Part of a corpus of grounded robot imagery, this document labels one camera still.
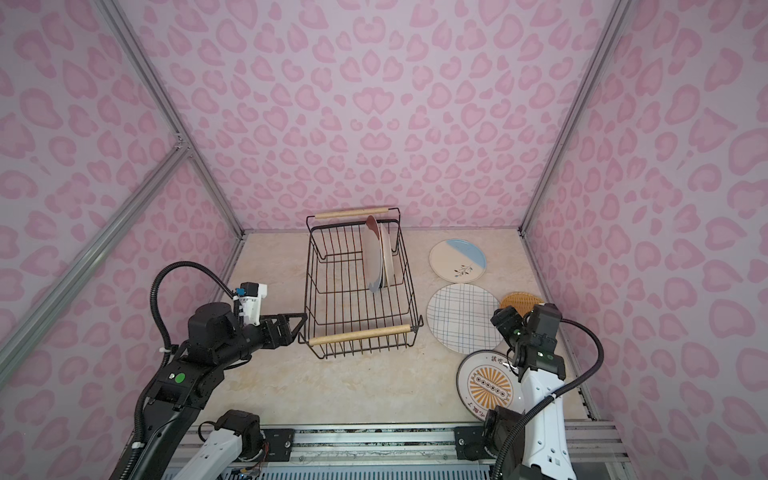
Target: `beige countertop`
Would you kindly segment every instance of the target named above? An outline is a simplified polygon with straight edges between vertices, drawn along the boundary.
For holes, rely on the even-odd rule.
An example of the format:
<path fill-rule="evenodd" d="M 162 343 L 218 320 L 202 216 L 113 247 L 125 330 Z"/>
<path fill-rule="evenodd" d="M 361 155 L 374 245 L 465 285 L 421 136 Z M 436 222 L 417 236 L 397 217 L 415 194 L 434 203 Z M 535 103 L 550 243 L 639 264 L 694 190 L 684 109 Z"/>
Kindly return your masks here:
<path fill-rule="evenodd" d="M 464 356 L 435 339 L 426 321 L 429 299 L 449 284 L 432 272 L 429 251 L 450 238 L 483 250 L 488 268 L 474 284 L 497 299 L 513 291 L 541 295 L 516 230 L 404 229 L 416 302 L 425 317 L 413 347 L 323 360 L 298 343 L 259 350 L 249 364 L 226 372 L 198 422 L 216 420 L 228 409 L 256 413 L 264 425 L 474 421 L 456 392 Z M 252 233 L 230 286 L 266 283 L 262 314 L 302 312 L 309 241 L 309 233 Z M 562 342 L 558 348 L 570 379 Z M 587 418 L 576 390 L 564 396 L 564 413 L 567 419 Z"/>

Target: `plate with plant design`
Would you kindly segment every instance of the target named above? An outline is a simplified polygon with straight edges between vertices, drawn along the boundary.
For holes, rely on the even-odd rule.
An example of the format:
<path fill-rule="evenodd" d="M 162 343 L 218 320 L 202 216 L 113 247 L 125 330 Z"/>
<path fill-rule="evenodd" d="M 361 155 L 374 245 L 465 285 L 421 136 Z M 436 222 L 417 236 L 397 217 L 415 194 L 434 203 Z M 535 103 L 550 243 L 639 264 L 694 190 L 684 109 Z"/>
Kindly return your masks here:
<path fill-rule="evenodd" d="M 429 252 L 429 266 L 443 280 L 470 283 L 485 273 L 485 254 L 467 240 L 452 238 L 432 248 Z"/>

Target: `pink patterned wall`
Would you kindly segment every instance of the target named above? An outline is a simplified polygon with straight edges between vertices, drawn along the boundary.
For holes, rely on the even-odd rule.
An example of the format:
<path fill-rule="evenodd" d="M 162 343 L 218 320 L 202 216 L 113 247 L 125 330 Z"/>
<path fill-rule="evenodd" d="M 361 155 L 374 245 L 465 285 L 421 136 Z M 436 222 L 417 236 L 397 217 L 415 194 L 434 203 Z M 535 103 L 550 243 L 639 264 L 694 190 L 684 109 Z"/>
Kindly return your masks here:
<path fill-rule="evenodd" d="M 0 6 L 0 345 L 170 150 L 88 0 Z"/>
<path fill-rule="evenodd" d="M 0 392 L 0 477 L 108 475 L 133 429 L 139 391 L 160 362 L 148 306 L 154 276 L 178 260 L 221 273 L 233 246 L 183 164 Z M 165 278 L 158 302 L 174 342 L 187 338 L 187 319 L 216 288 L 191 269 Z"/>
<path fill-rule="evenodd" d="M 612 0 L 152 0 L 127 16 L 246 227 L 516 226 Z"/>
<path fill-rule="evenodd" d="M 531 235 L 642 478 L 768 476 L 767 204 L 768 3 L 642 2 Z"/>

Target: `wire basket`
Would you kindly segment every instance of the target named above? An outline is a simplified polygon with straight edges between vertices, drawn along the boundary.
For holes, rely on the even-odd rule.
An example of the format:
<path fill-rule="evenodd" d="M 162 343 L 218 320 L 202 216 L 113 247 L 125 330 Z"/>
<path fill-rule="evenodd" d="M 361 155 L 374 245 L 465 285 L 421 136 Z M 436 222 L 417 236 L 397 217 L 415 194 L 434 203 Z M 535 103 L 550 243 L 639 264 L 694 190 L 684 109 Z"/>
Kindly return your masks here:
<path fill-rule="evenodd" d="M 366 287 L 362 263 L 362 229 L 373 214 L 396 212 L 397 219 L 379 221 L 389 235 L 395 284 L 377 293 Z M 316 225 L 336 217 L 364 216 L 360 221 Z M 306 218 L 310 246 L 306 260 L 304 311 L 308 316 L 299 343 L 320 359 L 374 350 L 413 346 L 424 319 L 416 308 L 413 279 L 400 229 L 399 208 L 373 208 L 317 214 Z"/>

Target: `rack handle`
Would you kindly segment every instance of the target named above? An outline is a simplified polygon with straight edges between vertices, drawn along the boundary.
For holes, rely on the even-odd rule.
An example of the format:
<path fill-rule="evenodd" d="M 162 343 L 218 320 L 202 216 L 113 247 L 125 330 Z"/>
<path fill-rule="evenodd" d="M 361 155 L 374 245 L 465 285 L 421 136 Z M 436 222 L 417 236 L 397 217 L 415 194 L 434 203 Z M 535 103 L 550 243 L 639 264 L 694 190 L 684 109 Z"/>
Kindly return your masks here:
<path fill-rule="evenodd" d="M 385 326 L 380 329 L 360 330 L 359 332 L 338 333 L 336 335 L 318 336 L 310 339 L 310 346 L 324 345 L 326 343 L 349 342 L 350 340 L 371 339 L 377 336 L 408 333 L 412 330 L 410 325 Z"/>
<path fill-rule="evenodd" d="M 385 214 L 387 212 L 389 212 L 389 207 L 363 208 L 361 210 L 342 210 L 340 212 L 324 212 L 322 214 L 315 214 L 315 218 L 317 220 L 324 220 L 326 218 L 355 217 L 357 215 Z"/>

